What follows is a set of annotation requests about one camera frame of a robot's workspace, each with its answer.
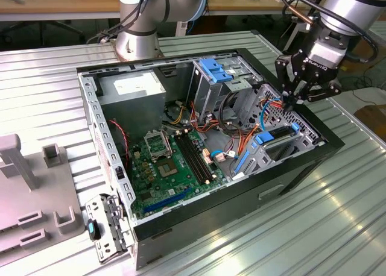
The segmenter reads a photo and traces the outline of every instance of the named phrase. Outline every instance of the metal table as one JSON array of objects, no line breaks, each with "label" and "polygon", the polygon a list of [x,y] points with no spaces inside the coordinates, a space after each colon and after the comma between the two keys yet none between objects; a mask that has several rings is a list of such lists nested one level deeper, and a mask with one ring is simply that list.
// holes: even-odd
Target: metal table
[{"label": "metal table", "polygon": [[[165,55],[248,48],[274,71],[278,52],[250,32],[165,38]],[[116,62],[110,45],[0,54],[0,134],[17,132],[23,154],[65,146],[84,203],[106,189],[80,97],[75,67]],[[1,275],[384,275],[384,145],[334,100],[310,105],[346,143],[296,190],[144,270],[122,256],[100,266],[87,232],[0,268]]]}]

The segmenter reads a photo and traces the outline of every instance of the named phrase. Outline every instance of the expansion slot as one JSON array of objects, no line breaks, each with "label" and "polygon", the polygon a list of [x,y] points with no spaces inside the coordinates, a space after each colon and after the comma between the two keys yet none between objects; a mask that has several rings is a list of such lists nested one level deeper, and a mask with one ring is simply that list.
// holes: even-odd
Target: expansion slot
[{"label": "expansion slot", "polygon": [[179,201],[180,199],[183,199],[189,190],[190,189],[187,189],[182,193],[179,193],[178,195],[171,196],[170,198],[164,199],[161,202],[157,202],[155,204],[149,205],[148,207],[144,208],[144,213],[152,212],[159,208],[163,208],[168,204],[171,204],[172,202],[176,202],[176,201]]},{"label": "expansion slot", "polygon": [[207,184],[212,181],[212,174],[209,172],[203,159],[197,153],[190,138],[187,135],[182,135],[175,137],[175,141],[198,182],[200,184]]}]

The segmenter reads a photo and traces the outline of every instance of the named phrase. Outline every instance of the red wire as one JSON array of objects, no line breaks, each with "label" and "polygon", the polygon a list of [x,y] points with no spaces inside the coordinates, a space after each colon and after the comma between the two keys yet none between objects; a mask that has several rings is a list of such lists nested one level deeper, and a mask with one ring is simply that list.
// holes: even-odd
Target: red wire
[{"label": "red wire", "polygon": [[128,145],[127,145],[127,139],[126,139],[126,132],[125,132],[124,129],[123,129],[119,124],[117,124],[115,121],[109,120],[109,122],[111,122],[111,123],[114,124],[116,127],[118,127],[119,130],[121,131],[122,135],[123,135],[123,139],[124,139],[124,141],[125,141],[125,148],[126,148],[126,169],[127,169],[127,164],[128,164]]}]

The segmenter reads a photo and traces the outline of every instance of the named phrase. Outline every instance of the blue pcie slot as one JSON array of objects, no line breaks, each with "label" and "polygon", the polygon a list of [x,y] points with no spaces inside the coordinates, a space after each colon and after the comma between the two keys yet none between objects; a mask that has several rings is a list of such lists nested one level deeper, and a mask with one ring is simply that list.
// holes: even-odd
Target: blue pcie slot
[{"label": "blue pcie slot", "polygon": [[241,166],[244,164],[244,162],[247,159],[248,155],[249,155],[249,151],[246,151],[245,154],[242,156],[241,161],[239,162],[239,164],[237,165],[237,167],[235,169],[236,174],[239,172]]},{"label": "blue pcie slot", "polygon": [[148,207],[144,208],[144,213],[151,212],[151,211],[157,210],[159,208],[163,208],[164,206],[166,206],[172,202],[179,201],[180,199],[183,199],[189,190],[190,189],[187,189],[184,192],[179,193],[178,195],[171,196],[170,198],[164,199],[161,202],[157,202],[155,204],[149,205]]}]

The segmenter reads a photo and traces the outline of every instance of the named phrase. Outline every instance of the connector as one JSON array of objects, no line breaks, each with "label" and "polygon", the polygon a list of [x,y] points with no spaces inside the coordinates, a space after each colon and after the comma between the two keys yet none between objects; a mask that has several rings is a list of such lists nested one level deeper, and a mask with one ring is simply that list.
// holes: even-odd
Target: connector
[{"label": "connector", "polygon": [[224,156],[223,153],[217,154],[217,155],[215,155],[215,159],[216,159],[216,161],[217,161],[218,163],[221,163],[221,162],[224,162],[224,161],[225,161],[225,156]]}]

